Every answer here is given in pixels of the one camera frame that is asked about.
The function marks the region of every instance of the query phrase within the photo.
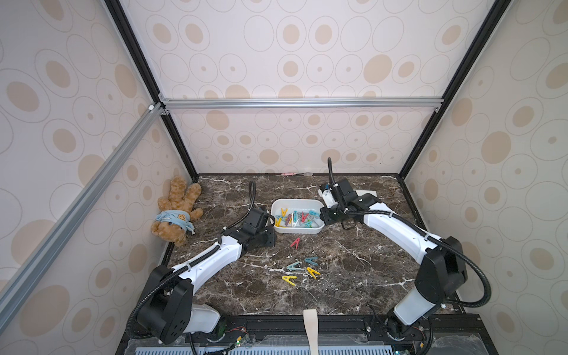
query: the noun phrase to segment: polka dot wallpaper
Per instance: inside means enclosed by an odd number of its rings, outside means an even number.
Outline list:
[[[97,0],[0,9],[0,290],[149,105]]]
[[[166,97],[441,96],[493,0],[122,0]]]
[[[471,311],[500,354],[568,346],[567,49],[567,0],[516,2],[406,180],[429,229],[487,274]]]
[[[150,224],[159,213],[158,197],[169,192],[177,174],[189,179],[168,133],[156,122],[0,336],[1,355],[116,352],[166,246]],[[38,220],[24,232],[52,224]],[[20,262],[28,250],[15,239],[2,259]],[[1,268],[0,275],[9,277],[9,269]]]
[[[432,108],[174,110],[200,173],[397,173]]]

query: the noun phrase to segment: white strap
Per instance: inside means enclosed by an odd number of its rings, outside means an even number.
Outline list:
[[[304,327],[310,345],[310,354],[318,355],[318,311],[304,310]]]

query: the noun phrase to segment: blue vent grille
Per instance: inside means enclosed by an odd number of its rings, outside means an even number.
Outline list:
[[[205,352],[221,350],[222,348],[208,346],[200,348],[198,355]],[[309,346],[258,346],[257,348],[235,349],[230,355],[310,355]],[[136,355],[193,355],[189,347],[176,348],[137,348]],[[346,345],[320,346],[319,355],[393,355],[387,345]]]

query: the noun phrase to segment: pink clothespin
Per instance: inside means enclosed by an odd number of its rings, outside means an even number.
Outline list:
[[[292,244],[290,244],[290,246],[293,248],[294,246],[296,246],[296,250],[298,250],[298,245],[300,244],[300,238],[297,238],[296,240],[294,240],[294,242]]]

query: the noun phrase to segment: marble tabletop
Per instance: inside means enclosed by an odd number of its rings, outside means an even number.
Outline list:
[[[394,177],[348,176],[354,189],[375,190],[401,216],[415,221]],[[279,198],[318,199],[318,187],[327,176],[202,176],[203,191],[194,208],[204,214],[195,234],[174,249],[170,266],[209,247],[223,226],[236,221],[249,204],[248,182],[257,185],[256,203],[270,210]],[[300,238],[298,250],[290,244]],[[306,272],[288,272],[295,261],[318,256],[317,280]],[[413,287],[418,264],[398,245],[366,225],[344,230],[341,224],[325,226],[318,234],[277,233],[276,246],[258,248],[223,268],[196,293],[193,302],[209,304],[222,314],[369,313],[368,304],[385,314]],[[282,280],[294,275],[296,286]]]

